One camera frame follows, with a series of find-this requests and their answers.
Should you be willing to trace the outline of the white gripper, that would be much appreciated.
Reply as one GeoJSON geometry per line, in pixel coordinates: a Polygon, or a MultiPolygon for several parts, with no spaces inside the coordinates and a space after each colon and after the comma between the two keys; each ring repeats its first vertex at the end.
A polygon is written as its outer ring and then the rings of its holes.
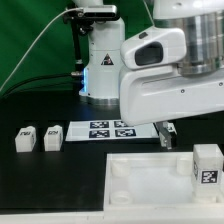
{"type": "Polygon", "coordinates": [[[224,68],[182,76],[174,66],[123,67],[119,84],[121,119],[129,126],[157,122],[161,146],[168,150],[172,128],[167,120],[224,110],[224,68]]]}

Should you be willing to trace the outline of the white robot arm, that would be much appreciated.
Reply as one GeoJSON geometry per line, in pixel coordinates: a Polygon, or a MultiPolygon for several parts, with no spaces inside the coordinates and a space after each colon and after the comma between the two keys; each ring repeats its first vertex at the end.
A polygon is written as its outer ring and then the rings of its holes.
{"type": "Polygon", "coordinates": [[[72,1],[89,38],[83,100],[119,105],[125,123],[154,123],[166,141],[170,120],[224,110],[224,0],[143,0],[153,25],[129,39],[114,5],[72,1]]]}

